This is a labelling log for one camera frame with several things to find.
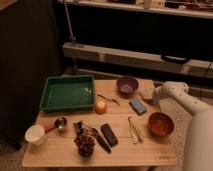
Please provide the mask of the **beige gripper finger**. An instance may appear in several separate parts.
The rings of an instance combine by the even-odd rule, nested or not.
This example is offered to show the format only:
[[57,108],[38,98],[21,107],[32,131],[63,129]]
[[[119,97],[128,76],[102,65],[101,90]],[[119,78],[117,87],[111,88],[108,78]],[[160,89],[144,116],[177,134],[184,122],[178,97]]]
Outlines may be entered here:
[[153,90],[150,88],[144,88],[141,91],[141,96],[143,99],[152,99],[153,98]]

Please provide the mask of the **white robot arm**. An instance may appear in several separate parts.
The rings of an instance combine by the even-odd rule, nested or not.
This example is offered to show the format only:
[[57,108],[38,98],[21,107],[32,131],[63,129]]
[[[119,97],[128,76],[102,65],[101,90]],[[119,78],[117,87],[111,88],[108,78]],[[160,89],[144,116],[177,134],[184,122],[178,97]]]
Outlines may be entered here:
[[185,82],[166,81],[156,88],[142,89],[139,95],[152,101],[171,98],[191,114],[182,171],[213,171],[213,106],[188,92]]

